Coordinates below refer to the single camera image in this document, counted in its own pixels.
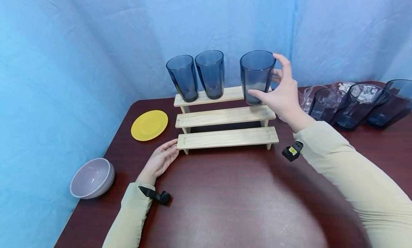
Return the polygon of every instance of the yellow label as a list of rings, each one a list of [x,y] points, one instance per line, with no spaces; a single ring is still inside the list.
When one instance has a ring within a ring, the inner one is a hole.
[[[292,153],[293,156],[295,156],[298,153],[298,151],[296,151],[293,147],[290,147],[289,151]]]

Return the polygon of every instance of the dark red table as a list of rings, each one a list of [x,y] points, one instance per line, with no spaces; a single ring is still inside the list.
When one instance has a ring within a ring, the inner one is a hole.
[[[244,101],[190,107],[192,112],[245,106]],[[138,142],[130,134],[135,119],[149,110],[169,116],[166,130],[154,140]],[[56,247],[101,247],[120,201],[151,153],[182,130],[174,127],[173,99],[138,101],[130,107],[104,158],[115,168],[112,188],[103,196],[81,200]],[[343,132],[364,156],[383,169],[412,196],[412,115],[385,131],[367,126]],[[368,238],[350,204],[303,158],[287,161],[281,152],[293,143],[292,130],[279,119],[280,143],[183,152],[156,183],[172,196],[168,207],[152,204],[142,233],[144,247],[367,247]],[[242,123],[194,128],[211,131],[259,127]]]

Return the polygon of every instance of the clear glass cup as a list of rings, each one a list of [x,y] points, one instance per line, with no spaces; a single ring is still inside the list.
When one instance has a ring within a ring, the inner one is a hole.
[[[225,59],[219,50],[207,50],[195,58],[200,82],[209,99],[219,99],[225,88]]]
[[[178,93],[186,102],[193,102],[199,97],[195,64],[190,55],[179,55],[166,63]]]
[[[336,122],[336,126],[342,130],[355,130],[372,109],[384,104],[389,98],[383,88],[369,84],[353,85],[347,93],[350,105]]]
[[[352,83],[352,82],[334,82],[330,87],[339,89],[347,93],[350,87],[353,86],[354,84],[355,83]]]
[[[268,92],[275,62],[273,54],[264,50],[250,51],[240,59],[242,91],[247,104],[262,104],[260,99],[248,94],[247,91],[257,89],[265,93]]]
[[[396,79],[385,85],[389,93],[388,101],[375,108],[366,124],[368,126],[385,129],[398,122],[412,111],[412,80]]]
[[[347,93],[336,88],[323,88],[315,93],[309,115],[315,120],[334,124],[348,107]]]
[[[315,86],[304,89],[303,91],[304,105],[302,107],[302,110],[306,112],[306,114],[309,113],[315,93],[319,91],[320,89],[324,89],[324,88],[326,88],[326,86],[324,85],[315,85]]]

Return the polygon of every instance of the yellow saucer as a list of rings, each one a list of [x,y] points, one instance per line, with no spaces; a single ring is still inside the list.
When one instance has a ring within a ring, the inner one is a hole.
[[[167,122],[167,115],[161,110],[143,113],[131,126],[131,136],[138,141],[152,140],[165,130]]]

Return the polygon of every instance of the beige sleeve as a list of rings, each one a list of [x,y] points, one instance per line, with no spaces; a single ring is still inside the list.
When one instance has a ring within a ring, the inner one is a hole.
[[[412,247],[412,202],[388,175],[325,122],[294,136],[303,157],[352,204],[372,247]]]
[[[154,186],[144,183],[128,185],[119,214],[104,240],[103,248],[136,248],[139,246],[144,220],[152,204],[152,199],[146,197],[138,188],[140,185],[155,190]]]

